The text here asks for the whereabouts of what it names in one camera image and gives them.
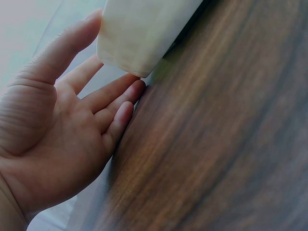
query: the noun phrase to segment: wooden surface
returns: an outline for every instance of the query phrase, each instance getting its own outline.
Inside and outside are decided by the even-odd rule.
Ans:
[[[308,1],[212,2],[68,230],[308,230]]]

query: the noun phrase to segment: table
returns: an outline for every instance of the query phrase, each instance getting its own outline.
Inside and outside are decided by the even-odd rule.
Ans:
[[[67,230],[306,229],[308,1],[212,1]]]

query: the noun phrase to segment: wood grain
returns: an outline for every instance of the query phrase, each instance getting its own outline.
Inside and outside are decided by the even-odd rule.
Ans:
[[[213,1],[101,177],[68,230],[308,230],[308,1]]]

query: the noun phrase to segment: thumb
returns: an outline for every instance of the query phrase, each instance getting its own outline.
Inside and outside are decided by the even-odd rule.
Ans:
[[[32,80],[53,85],[67,69],[73,58],[97,37],[101,27],[102,10],[67,28],[42,54],[20,73],[17,80]]]

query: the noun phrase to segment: wrist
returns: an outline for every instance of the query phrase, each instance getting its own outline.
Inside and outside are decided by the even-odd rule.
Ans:
[[[18,203],[0,175],[0,230],[25,231],[27,226],[28,223]]]

